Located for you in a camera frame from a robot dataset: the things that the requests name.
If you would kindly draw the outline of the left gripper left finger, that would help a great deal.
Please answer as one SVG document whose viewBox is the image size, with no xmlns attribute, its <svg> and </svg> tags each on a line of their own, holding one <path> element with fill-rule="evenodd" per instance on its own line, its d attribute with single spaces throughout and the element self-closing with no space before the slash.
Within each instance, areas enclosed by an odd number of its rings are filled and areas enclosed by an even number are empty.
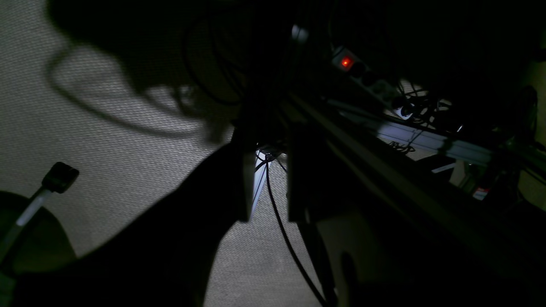
<svg viewBox="0 0 546 307">
<path fill-rule="evenodd" d="M 257 157 L 259 146 L 256 131 L 244 124 L 236 124 L 232 134 L 232 145 L 236 154 L 236 174 L 241 187 L 238 194 L 238 220 L 249 222 L 256 211 L 261 196 L 263 166 Z"/>
</svg>

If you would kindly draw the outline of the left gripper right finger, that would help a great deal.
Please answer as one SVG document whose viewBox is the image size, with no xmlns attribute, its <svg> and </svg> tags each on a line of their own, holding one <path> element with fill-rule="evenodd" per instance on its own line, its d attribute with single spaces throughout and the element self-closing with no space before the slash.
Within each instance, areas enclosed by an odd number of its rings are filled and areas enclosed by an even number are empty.
<svg viewBox="0 0 546 307">
<path fill-rule="evenodd" d="M 324 135 L 314 125 L 293 124 L 288 145 L 288 218 L 315 223 L 324 187 L 319 165 L 328 148 Z"/>
</svg>

